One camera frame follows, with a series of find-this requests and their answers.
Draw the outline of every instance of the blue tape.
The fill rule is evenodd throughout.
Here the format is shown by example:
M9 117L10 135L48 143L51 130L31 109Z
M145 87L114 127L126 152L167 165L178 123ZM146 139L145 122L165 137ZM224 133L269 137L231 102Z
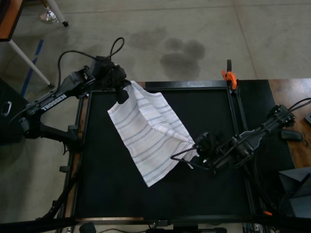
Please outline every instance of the blue tape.
M43 42L44 42L44 39L40 39L39 44L37 46L37 49L35 51L35 56L38 56L40 54L42 46L43 46ZM37 60L38 60L38 57L36 57L33 60L33 64L36 64ZM30 81L30 78L31 78L32 74L33 74L33 69L29 68L27 76L26 76L26 80L24 82L23 88L21 89L21 93L20 93L20 95L23 96L23 97L26 94L26 90L27 90L27 87L28 87L28 84L29 84L29 81Z
M41 49L42 49L43 41L44 41L43 39L39 41L37 50L36 50L36 52L35 52L35 55L36 55L36 56L39 55L39 53L40 53L40 51L41 51Z
M36 58L33 60L33 63L36 64L36 63L37 63L37 60L38 60L38 58L36 57ZM33 74L33 69L30 68L30 69L28 70L28 73L27 73L27 76L26 76L26 80L25 80L25 82L24 82L23 88L21 89L21 93L20 93L20 95L23 96L23 97L24 97L25 94L26 94L26 90L27 90L27 87L28 87L28 84L29 84L29 81L30 81L30 78L31 78L32 74Z

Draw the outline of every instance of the black tabletop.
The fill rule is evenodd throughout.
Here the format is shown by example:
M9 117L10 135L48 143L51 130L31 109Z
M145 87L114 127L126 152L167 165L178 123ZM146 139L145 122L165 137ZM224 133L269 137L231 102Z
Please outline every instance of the black tabletop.
M164 84L172 85L146 83L146 87ZM240 86L246 120L252 129L265 120L274 106L273 96L267 81L241 81ZM193 139L203 132L217 133L223 140L234 135L225 90L161 92ZM115 103L115 96L94 92L90 101L76 217L168 219L249 214L241 170L228 167L213 176L179 163L165 178L148 188L107 114ZM276 135L272 138L273 143L261 148L266 152L258 156L258 167L272 172L273 179L277 180L276 171L293 168L294 164L287 144Z

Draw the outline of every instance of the striped cloth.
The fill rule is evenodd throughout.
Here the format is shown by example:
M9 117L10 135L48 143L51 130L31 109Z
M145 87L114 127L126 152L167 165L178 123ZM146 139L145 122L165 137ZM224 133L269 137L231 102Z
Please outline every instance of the striped cloth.
M173 154L189 149L194 141L161 93L151 94L136 82L125 88L129 99L108 113L148 187L178 163ZM191 160L196 150L177 156Z

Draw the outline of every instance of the clamp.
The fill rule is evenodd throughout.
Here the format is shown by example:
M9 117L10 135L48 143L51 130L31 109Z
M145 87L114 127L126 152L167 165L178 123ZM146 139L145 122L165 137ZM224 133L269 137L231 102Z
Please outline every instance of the clamp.
M227 73L225 73L225 71L222 71L224 80L226 81L231 81L232 84L232 90L234 91L238 84L237 84L237 79L235 78L235 74L232 73L232 65L231 65L231 60L227 60Z

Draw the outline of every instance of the concrete floor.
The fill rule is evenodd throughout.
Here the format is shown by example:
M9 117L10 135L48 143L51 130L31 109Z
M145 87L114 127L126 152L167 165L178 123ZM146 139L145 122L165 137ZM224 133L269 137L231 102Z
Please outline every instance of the concrete floor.
M25 5L13 40L31 59L44 39L37 66L56 84L59 54L76 49L107 55L123 36L125 46L113 61L136 81L221 80L232 59L239 79L309 78L311 0L58 0L69 27L39 20L40 3ZM66 55L62 77L90 65ZM0 43L0 77L21 92L29 67ZM34 73L25 98L49 89ZM47 125L66 130L78 101L67 100L43 116ZM48 139L0 147L0 222L44 215L63 189L67 164L63 145ZM239 232L241 226L231 226Z

